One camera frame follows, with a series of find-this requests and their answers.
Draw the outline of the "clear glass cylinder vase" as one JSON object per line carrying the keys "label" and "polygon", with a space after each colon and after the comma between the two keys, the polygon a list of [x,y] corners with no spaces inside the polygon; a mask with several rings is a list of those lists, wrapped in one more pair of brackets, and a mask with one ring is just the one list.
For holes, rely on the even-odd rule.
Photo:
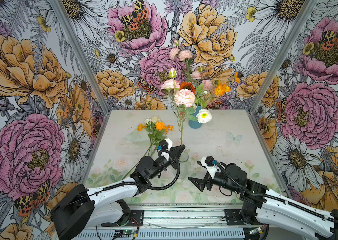
{"label": "clear glass cylinder vase", "polygon": [[185,179],[188,174],[189,174],[189,167],[188,167],[188,163],[189,163],[189,154],[187,151],[182,152],[180,159],[180,175],[179,175],[179,179],[183,180]]}

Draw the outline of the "large pink peony stem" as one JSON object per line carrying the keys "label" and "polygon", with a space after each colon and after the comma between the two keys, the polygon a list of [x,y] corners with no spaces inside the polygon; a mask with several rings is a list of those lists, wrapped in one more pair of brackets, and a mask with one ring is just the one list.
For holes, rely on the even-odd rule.
{"label": "large pink peony stem", "polygon": [[193,83],[194,79],[192,77],[192,61],[193,61],[193,54],[190,50],[185,49],[179,40],[174,40],[174,47],[170,51],[170,59],[174,60],[178,58],[179,61],[183,62],[186,66],[185,70],[183,71],[184,75],[187,77],[187,82]]}

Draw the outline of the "orange poppy flower stem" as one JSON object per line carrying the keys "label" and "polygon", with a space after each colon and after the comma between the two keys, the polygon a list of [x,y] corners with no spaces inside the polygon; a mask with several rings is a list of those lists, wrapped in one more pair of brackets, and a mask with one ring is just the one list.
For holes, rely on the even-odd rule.
{"label": "orange poppy flower stem", "polygon": [[241,83],[241,74],[238,71],[221,72],[219,75],[212,77],[214,96],[222,97],[231,93]]}

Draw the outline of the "white flower stem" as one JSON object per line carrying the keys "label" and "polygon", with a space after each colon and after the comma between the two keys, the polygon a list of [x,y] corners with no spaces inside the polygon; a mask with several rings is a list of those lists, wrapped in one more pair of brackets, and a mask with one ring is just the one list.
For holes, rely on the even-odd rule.
{"label": "white flower stem", "polygon": [[210,91],[207,90],[199,92],[196,96],[196,119],[199,124],[209,123],[213,118],[212,114],[207,109],[207,100],[210,98],[210,96]]}

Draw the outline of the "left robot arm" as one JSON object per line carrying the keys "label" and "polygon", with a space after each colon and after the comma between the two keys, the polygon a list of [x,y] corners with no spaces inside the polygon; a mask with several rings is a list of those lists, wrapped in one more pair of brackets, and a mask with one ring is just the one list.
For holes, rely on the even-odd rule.
{"label": "left robot arm", "polygon": [[[164,191],[177,181],[181,166],[179,158],[185,145],[169,147],[162,141],[159,156],[140,159],[134,172],[123,181],[97,188],[86,188],[83,184],[72,188],[51,210],[51,219],[60,240],[71,240],[85,228],[105,223],[122,226],[128,221],[131,210],[126,198],[135,197],[146,190]],[[152,186],[150,180],[173,167],[174,179],[163,187]]]}

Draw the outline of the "teal ceramic vase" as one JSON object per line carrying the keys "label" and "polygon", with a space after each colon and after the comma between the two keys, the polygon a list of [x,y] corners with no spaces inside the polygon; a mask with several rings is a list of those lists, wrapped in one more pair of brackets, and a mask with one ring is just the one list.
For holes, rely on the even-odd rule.
{"label": "teal ceramic vase", "polygon": [[202,109],[201,106],[197,106],[195,112],[191,114],[191,118],[189,119],[190,128],[199,129],[202,126],[202,123],[199,123],[197,120],[197,115],[201,109]]}

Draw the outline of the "pink-edged white carnation stem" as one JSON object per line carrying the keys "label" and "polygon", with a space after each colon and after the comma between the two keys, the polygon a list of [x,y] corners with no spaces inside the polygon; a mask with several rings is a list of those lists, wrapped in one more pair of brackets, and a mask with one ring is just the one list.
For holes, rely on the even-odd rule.
{"label": "pink-edged white carnation stem", "polygon": [[196,95],[190,90],[180,90],[180,83],[176,81],[177,71],[174,68],[169,70],[168,75],[169,79],[161,85],[161,92],[175,105],[176,111],[174,113],[177,117],[180,141],[183,144],[184,123],[191,118],[191,114],[196,110]]}

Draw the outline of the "small orange flower stem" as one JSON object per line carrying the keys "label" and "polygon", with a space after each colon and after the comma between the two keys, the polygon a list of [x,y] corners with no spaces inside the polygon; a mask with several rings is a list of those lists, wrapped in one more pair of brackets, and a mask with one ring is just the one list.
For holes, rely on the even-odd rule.
{"label": "small orange flower stem", "polygon": [[142,131],[143,129],[145,129],[147,126],[146,125],[143,125],[143,124],[139,124],[138,125],[138,131]]}

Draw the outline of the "pink rose flower stem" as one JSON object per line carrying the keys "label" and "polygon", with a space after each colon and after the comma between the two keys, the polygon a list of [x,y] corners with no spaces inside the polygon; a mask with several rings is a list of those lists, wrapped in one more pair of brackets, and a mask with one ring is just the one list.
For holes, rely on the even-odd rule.
{"label": "pink rose flower stem", "polygon": [[199,71],[191,73],[191,78],[196,83],[197,88],[200,89],[199,85],[202,85],[201,89],[204,92],[209,92],[214,88],[212,81],[209,79],[203,79],[202,73]]}

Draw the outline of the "large orange-yellow flower stem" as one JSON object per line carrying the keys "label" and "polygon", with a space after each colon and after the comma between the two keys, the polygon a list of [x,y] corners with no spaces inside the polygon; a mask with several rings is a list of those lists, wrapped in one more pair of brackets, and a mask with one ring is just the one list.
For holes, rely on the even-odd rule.
{"label": "large orange-yellow flower stem", "polygon": [[138,131],[138,127],[137,127],[137,133],[146,135],[149,139],[148,148],[144,152],[143,156],[151,157],[156,151],[159,145],[159,142],[166,139],[167,133],[172,130],[173,130],[173,126],[165,125],[162,121],[157,122],[155,125],[151,123],[150,125],[148,125],[145,129],[143,129],[140,132]]}

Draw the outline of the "orange sunflower stem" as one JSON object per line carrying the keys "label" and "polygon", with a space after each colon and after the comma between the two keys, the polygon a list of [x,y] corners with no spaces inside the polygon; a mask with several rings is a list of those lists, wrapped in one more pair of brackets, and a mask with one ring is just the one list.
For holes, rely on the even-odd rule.
{"label": "orange sunflower stem", "polygon": [[182,82],[180,84],[180,90],[183,90],[183,89],[190,90],[191,92],[193,92],[194,95],[197,94],[195,87],[189,82]]}

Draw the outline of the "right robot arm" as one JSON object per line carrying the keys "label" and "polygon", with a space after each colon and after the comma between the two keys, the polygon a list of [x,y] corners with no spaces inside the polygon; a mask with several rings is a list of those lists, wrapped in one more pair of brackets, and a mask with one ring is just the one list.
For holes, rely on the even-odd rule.
{"label": "right robot arm", "polygon": [[338,210],[319,210],[291,200],[267,186],[247,178],[235,164],[198,162],[207,170],[203,179],[189,178],[201,192],[213,186],[239,194],[242,208],[227,214],[226,221],[245,225],[270,225],[298,234],[307,240],[338,240]]}

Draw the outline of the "green circuit board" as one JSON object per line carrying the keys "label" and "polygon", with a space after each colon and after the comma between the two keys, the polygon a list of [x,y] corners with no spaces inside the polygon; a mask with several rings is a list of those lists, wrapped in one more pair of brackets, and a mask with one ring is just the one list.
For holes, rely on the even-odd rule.
{"label": "green circuit board", "polygon": [[116,230],[113,238],[130,238],[135,235],[136,230]]}

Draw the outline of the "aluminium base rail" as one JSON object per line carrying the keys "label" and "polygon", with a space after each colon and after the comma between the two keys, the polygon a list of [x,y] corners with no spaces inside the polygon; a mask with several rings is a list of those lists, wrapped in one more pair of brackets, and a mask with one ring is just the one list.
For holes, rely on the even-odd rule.
{"label": "aluminium base rail", "polygon": [[[244,224],[238,206],[132,206],[139,224],[122,227],[102,224],[84,229],[78,240],[263,240],[268,230]],[[116,230],[136,230],[130,238],[113,238]]]}

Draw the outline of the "cream ranunculus flower stem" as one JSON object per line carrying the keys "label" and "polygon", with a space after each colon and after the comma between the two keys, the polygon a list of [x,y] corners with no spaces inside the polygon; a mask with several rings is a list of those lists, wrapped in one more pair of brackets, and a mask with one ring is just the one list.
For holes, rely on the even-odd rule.
{"label": "cream ranunculus flower stem", "polygon": [[157,123],[157,122],[160,122],[161,119],[158,117],[158,116],[153,116],[151,118],[147,118],[144,123],[146,126],[150,125],[151,123],[153,123],[154,125]]}

